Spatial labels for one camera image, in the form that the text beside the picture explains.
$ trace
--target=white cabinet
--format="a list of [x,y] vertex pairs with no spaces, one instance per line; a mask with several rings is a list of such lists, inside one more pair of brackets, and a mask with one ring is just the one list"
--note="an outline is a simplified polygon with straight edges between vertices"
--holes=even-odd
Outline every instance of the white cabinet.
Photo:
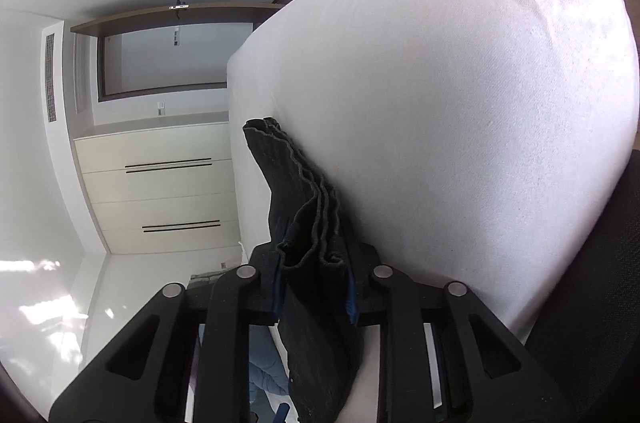
[[127,132],[76,140],[86,192],[112,253],[238,244],[228,122],[180,124],[187,120],[151,129],[133,122]]

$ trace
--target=cabinet door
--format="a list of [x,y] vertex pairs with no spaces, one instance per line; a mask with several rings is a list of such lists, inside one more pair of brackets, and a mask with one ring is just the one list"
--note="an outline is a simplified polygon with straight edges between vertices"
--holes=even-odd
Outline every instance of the cabinet door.
[[240,240],[237,221],[198,228],[105,229],[102,233],[112,253],[164,253],[231,247]]
[[100,228],[137,229],[142,226],[176,225],[203,221],[237,221],[236,194],[121,201],[94,204]]
[[166,127],[76,140],[83,174],[149,165],[230,159],[229,124]]
[[82,175],[92,204],[233,192],[231,160],[151,170],[113,170]]

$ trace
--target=silver screw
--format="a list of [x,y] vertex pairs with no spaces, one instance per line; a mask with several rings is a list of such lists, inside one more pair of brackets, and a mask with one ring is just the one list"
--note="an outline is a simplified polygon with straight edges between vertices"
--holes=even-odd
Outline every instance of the silver screw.
[[245,266],[240,266],[236,270],[236,274],[238,274],[240,278],[251,278],[252,276],[255,275],[255,268],[250,264],[247,264]]
[[162,294],[167,298],[177,297],[180,293],[182,293],[182,286],[175,282],[167,284],[162,288]]
[[385,266],[384,264],[380,266],[376,266],[373,269],[373,275],[375,275],[378,278],[389,278],[393,274],[394,274],[394,271],[388,266]]
[[466,295],[466,286],[462,282],[452,282],[447,286],[449,293],[454,297],[462,297]]

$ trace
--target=black pants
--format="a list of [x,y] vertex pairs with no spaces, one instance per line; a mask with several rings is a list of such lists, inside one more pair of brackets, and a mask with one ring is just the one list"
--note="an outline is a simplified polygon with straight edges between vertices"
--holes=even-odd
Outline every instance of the black pants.
[[289,393],[302,423],[333,423],[363,345],[345,309],[351,278],[338,194],[273,118],[248,121],[244,135],[271,188],[271,244],[287,283],[278,330]]

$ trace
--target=bed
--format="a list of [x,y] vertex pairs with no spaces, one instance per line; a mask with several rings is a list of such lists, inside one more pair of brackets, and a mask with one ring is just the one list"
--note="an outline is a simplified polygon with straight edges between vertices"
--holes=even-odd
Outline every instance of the bed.
[[[228,64],[242,244],[270,240],[242,126],[273,116],[383,261],[525,338],[628,161],[638,82],[622,0],[293,0]],[[375,421],[376,338],[338,421]]]

